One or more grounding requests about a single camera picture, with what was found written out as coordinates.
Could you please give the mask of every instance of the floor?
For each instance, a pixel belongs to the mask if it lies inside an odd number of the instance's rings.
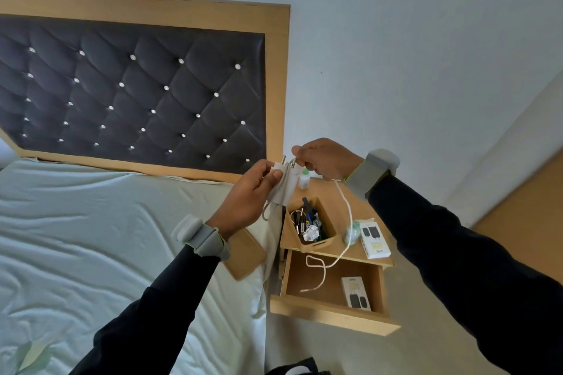
[[[394,243],[390,246],[395,266],[384,275],[391,316],[401,329],[380,337],[268,312],[267,371],[313,356],[320,370],[333,375],[506,374],[481,355],[473,337],[422,283],[418,270]],[[271,290],[277,283],[273,270]]]

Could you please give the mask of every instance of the clear plastic bottle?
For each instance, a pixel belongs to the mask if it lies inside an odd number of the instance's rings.
[[[309,170],[307,168],[303,168],[303,172],[299,175],[299,188],[301,190],[306,190],[309,188],[309,180],[311,176],[309,175]]]
[[[348,241],[350,242],[350,246],[356,243],[358,237],[362,234],[362,230],[360,230],[360,222],[355,221],[352,225],[352,228],[348,227],[348,230],[344,236],[342,236],[342,241],[348,245]]]

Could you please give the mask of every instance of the charger box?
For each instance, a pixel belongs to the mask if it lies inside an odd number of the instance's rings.
[[[342,289],[346,296],[346,302],[350,308],[371,311],[368,295],[365,293],[364,282],[361,277],[343,277]]]
[[[369,260],[385,258],[391,255],[384,235],[375,221],[360,221],[360,230],[362,231],[360,235],[362,246]]]

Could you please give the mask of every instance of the black leather upholstery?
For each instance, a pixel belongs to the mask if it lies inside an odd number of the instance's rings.
[[[257,33],[0,16],[0,127],[30,150],[244,173],[266,156],[264,59]]]

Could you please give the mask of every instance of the white bottle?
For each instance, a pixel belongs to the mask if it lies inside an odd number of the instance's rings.
[[[299,183],[298,186],[301,190],[306,190],[309,188],[309,180],[311,179],[309,175],[309,170],[307,168],[303,168],[303,172],[299,175]]]

